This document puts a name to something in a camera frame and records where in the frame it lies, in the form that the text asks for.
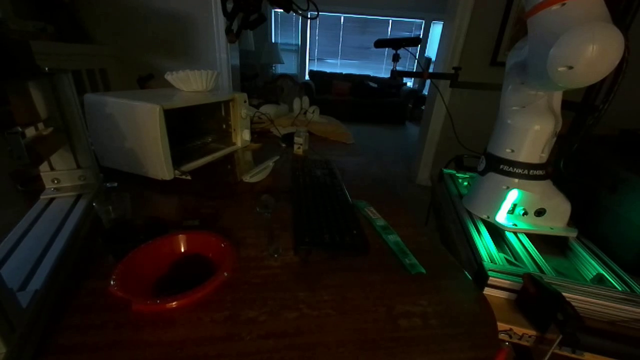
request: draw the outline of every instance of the window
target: window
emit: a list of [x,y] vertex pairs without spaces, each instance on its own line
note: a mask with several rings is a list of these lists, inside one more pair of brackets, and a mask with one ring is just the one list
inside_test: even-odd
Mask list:
[[[394,52],[391,49],[374,49],[373,42],[385,37],[422,37],[425,25],[424,20],[419,19],[344,13],[320,13],[317,20],[305,20],[282,10],[273,10],[272,19],[272,40],[280,44],[285,62],[277,65],[276,70],[290,74],[304,72],[305,77],[309,70],[388,77]],[[442,34],[442,21],[428,25],[426,48],[423,51],[420,47],[411,49],[421,61],[425,55],[435,61]],[[305,30],[302,38],[301,27]],[[419,68],[413,56],[406,52],[401,52],[401,56],[398,70],[415,71]],[[405,81],[409,86],[413,85],[413,79]]]

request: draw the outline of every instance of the green ruler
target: green ruler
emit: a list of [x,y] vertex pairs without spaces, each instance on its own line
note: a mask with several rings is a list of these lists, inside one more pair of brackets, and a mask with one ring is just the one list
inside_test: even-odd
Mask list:
[[360,210],[360,212],[373,224],[378,234],[382,236],[387,242],[389,247],[396,253],[396,256],[404,267],[409,270],[411,274],[422,273],[426,274],[424,268],[415,259],[413,254],[406,248],[400,236],[393,230],[392,227],[383,219],[380,214],[366,201],[356,200],[353,204]]

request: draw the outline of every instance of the picture frame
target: picture frame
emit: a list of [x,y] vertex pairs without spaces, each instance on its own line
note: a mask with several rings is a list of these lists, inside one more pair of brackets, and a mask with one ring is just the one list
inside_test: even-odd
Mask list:
[[495,40],[491,66],[503,67],[513,46],[527,34],[524,0],[507,0]]

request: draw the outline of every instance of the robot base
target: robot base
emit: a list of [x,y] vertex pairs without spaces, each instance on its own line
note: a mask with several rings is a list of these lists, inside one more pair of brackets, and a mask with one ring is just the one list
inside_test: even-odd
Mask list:
[[530,181],[489,173],[474,179],[464,206],[500,228],[518,233],[576,236],[567,226],[569,200],[551,180]]

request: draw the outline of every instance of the small bottle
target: small bottle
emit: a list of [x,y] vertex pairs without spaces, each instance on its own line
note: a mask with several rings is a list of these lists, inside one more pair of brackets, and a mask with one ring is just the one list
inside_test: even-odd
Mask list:
[[299,127],[293,136],[293,152],[303,155],[309,149],[309,132],[306,127]]

